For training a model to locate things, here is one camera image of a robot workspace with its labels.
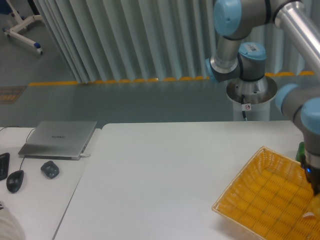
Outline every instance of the white table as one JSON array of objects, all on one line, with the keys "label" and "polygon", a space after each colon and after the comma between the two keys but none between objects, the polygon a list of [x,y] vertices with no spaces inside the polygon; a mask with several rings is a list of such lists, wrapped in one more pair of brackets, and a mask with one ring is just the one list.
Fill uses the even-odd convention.
[{"label": "white table", "polygon": [[249,239],[212,205],[261,146],[301,141],[289,121],[108,124],[55,239]]},{"label": "white table", "polygon": [[[19,170],[22,158],[18,152],[25,144],[32,128],[6,128],[0,132],[0,154],[10,153],[9,174]],[[97,141],[96,129],[85,154],[89,155]],[[7,180],[0,181],[0,201],[17,219],[26,240],[53,239],[79,179],[90,160],[53,160],[60,173],[48,179],[40,167],[48,159],[26,158],[22,164],[24,178],[20,190],[14,194],[7,190]]]}]

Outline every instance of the black mouse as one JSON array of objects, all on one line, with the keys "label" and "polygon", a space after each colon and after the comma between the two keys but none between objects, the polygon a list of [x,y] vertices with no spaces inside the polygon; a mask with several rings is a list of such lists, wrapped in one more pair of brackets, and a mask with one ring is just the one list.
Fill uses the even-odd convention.
[{"label": "black mouse", "polygon": [[23,170],[14,171],[6,179],[6,188],[11,193],[16,193],[19,191],[22,181],[24,180],[25,172]]},{"label": "black mouse", "polygon": [[40,169],[50,179],[54,179],[59,174],[59,167],[53,161],[47,161]]}]

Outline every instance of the yellow basket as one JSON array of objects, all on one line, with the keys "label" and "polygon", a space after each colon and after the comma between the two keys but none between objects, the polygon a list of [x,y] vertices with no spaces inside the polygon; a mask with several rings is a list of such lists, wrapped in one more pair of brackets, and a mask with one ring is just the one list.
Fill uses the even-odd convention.
[{"label": "yellow basket", "polygon": [[212,206],[266,240],[320,240],[320,221],[303,218],[314,193],[299,162],[262,147]]}]

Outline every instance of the blue joint cap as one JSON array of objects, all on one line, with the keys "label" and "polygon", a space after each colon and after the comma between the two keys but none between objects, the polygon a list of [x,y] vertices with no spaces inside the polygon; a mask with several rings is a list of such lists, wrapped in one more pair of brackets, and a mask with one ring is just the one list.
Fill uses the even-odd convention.
[{"label": "blue joint cap", "polygon": [[234,34],[242,18],[240,0],[217,0],[214,9],[214,25],[216,31],[222,36]]},{"label": "blue joint cap", "polygon": [[283,86],[277,93],[277,95],[275,96],[275,105],[276,107],[279,109],[280,112],[282,112],[282,104],[284,103],[284,100],[286,98],[286,96],[293,90],[298,88],[299,85],[298,84],[287,84],[285,86]]},{"label": "blue joint cap", "polygon": [[239,53],[251,60],[262,61],[267,58],[265,47],[256,42],[242,43],[240,45]]},{"label": "blue joint cap", "polygon": [[206,66],[206,71],[209,75],[209,78],[210,80],[214,83],[214,84],[217,84],[218,81],[214,75],[214,72],[212,71],[212,68],[211,68],[211,63],[210,63],[210,58],[206,59],[205,60],[205,66]]},{"label": "blue joint cap", "polygon": [[40,45],[40,43],[38,43],[38,42],[36,42],[35,44],[33,44],[34,46],[35,46],[35,48],[36,49],[39,49],[39,48],[41,48],[41,45]]},{"label": "blue joint cap", "polygon": [[301,121],[309,131],[320,135],[320,97],[312,98],[303,105]]}]

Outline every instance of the silver laptop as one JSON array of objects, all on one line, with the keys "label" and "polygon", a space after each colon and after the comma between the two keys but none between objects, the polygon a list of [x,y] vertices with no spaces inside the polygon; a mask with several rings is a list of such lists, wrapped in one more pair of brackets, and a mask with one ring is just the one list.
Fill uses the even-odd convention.
[{"label": "silver laptop", "polygon": [[96,121],[42,121],[19,151],[19,157],[79,160],[96,124]]}]

